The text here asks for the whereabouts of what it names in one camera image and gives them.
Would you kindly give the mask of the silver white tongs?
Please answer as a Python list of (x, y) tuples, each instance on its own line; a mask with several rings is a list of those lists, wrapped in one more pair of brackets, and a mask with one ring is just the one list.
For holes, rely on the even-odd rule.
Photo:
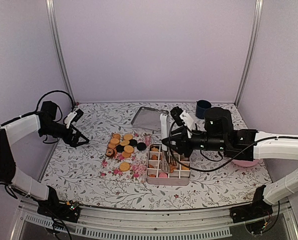
[(161, 160), (161, 170), (165, 173), (171, 173), (172, 162), (170, 158), (170, 148), (168, 147), (169, 131), (170, 131), (170, 117), (168, 114), (160, 114), (161, 124), (161, 149), (163, 158)]

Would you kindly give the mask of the pink sandwich cookie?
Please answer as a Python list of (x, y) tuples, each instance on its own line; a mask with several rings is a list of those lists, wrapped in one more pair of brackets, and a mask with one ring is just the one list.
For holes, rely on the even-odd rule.
[(159, 173), (159, 177), (160, 178), (167, 178), (168, 175), (165, 172), (161, 172), (161, 173)]

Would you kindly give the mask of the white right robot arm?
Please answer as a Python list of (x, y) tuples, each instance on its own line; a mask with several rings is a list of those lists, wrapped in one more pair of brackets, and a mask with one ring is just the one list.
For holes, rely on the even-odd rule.
[[(231, 112), (212, 107), (204, 113), (204, 130), (195, 128), (191, 115), (177, 107), (160, 114), (162, 146), (174, 159), (174, 153), (189, 158), (194, 150), (223, 152), (233, 160), (281, 159), (298, 161), (298, 135), (272, 134), (256, 129), (235, 130)], [(258, 218), (279, 200), (298, 192), (298, 168), (282, 179), (256, 189), (247, 214)]]

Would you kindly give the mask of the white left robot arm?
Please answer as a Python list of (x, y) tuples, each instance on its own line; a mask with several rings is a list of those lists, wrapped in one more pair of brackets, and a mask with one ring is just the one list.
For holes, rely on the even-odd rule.
[(89, 139), (73, 125), (83, 116), (83, 111), (73, 108), (59, 122), (56, 120), (57, 109), (56, 103), (45, 101), (41, 109), (0, 124), (0, 186), (4, 186), (10, 194), (18, 192), (32, 198), (52, 217), (59, 217), (63, 206), (56, 190), (40, 183), (25, 167), (30, 157), (34, 158), (33, 163), (41, 159), (37, 141), (29, 141), (37, 134), (62, 141), (73, 148), (89, 143)]

